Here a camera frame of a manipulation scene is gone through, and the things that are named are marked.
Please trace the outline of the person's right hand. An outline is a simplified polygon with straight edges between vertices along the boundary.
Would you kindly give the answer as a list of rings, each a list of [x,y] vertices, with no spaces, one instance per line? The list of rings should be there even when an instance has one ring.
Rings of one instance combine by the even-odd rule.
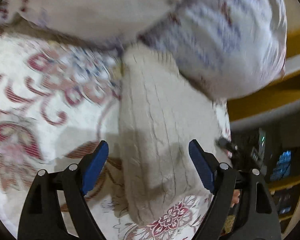
[[[236,204],[239,203],[240,194],[241,193],[239,190],[234,190],[233,195],[232,195],[232,200],[231,200],[231,207],[234,207]]]

